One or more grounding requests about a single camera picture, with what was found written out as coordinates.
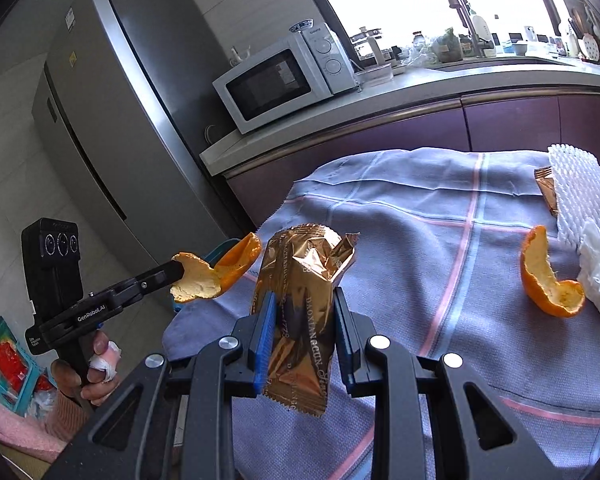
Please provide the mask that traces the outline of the pink sleeve forearm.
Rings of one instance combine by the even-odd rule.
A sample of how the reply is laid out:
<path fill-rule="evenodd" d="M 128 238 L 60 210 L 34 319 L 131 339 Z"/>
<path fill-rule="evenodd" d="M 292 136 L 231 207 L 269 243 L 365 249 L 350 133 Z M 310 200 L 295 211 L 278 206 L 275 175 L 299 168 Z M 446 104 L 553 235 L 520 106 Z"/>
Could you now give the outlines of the pink sleeve forearm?
<path fill-rule="evenodd" d="M 19 416 L 0 404 L 0 443 L 53 463 L 87 419 L 86 411 L 63 394 L 43 420 Z"/>

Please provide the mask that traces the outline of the person's left hand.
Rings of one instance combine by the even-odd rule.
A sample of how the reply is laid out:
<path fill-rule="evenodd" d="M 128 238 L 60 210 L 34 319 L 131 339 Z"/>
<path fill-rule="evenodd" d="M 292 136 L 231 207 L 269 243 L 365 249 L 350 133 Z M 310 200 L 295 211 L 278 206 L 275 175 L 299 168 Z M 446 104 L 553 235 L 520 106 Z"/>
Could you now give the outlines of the person's left hand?
<path fill-rule="evenodd" d="M 59 391 L 72 402 L 91 406 L 101 406 L 119 385 L 120 377 L 106 380 L 106 373 L 89 367 L 80 375 L 66 361 L 57 359 L 52 363 L 50 372 Z"/>

